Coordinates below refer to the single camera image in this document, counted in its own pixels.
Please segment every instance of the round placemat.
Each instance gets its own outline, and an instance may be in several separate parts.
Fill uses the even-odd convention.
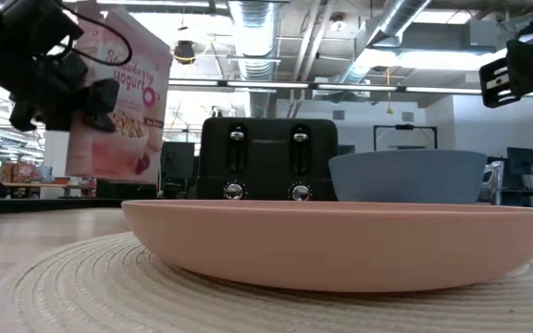
[[[162,264],[125,233],[57,249],[9,272],[0,281],[0,332],[527,333],[533,261],[452,290],[314,293],[201,277]]]

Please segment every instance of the pink plate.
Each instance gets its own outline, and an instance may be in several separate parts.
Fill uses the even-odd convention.
[[[408,203],[134,201],[141,243],[216,278],[297,290],[434,290],[533,258],[533,209]]]

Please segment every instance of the bowl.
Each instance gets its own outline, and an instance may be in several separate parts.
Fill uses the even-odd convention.
[[[487,157],[449,150],[348,154],[328,161],[339,201],[473,204]]]
[[[533,258],[533,208],[412,203],[134,201],[134,235],[195,273],[295,290],[434,290]]]

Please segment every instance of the toaster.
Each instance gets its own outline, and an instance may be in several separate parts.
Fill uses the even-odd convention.
[[[338,149],[330,120],[209,118],[201,138],[197,197],[336,201],[328,161]]]

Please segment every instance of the wall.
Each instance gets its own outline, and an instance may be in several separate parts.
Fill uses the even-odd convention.
[[[277,117],[286,117],[289,110],[289,100],[277,100]],[[357,153],[372,152],[374,125],[403,124],[402,112],[414,112],[414,125],[425,126],[425,109],[418,108],[416,103],[396,102],[391,104],[393,114],[387,114],[388,104],[369,103],[333,104],[326,101],[304,101],[297,118],[332,119],[333,110],[344,110],[345,120],[335,121],[339,132],[339,144],[353,144]],[[388,150],[392,145],[422,145],[432,146],[432,142],[420,131],[388,130],[378,140],[378,150]]]
[[[493,156],[506,156],[507,147],[533,149],[533,98],[489,109],[479,96],[450,96],[430,106],[426,113],[428,124],[439,126],[447,138],[445,147],[453,137],[454,149]]]
[[[425,110],[425,120],[438,130],[438,147],[455,149],[455,128],[453,125],[453,98],[439,100]]]
[[[52,167],[53,178],[65,177],[69,133],[49,130],[44,134],[43,167]],[[71,195],[79,195],[79,190],[72,190]],[[41,199],[57,199],[63,196],[63,189],[41,189]]]

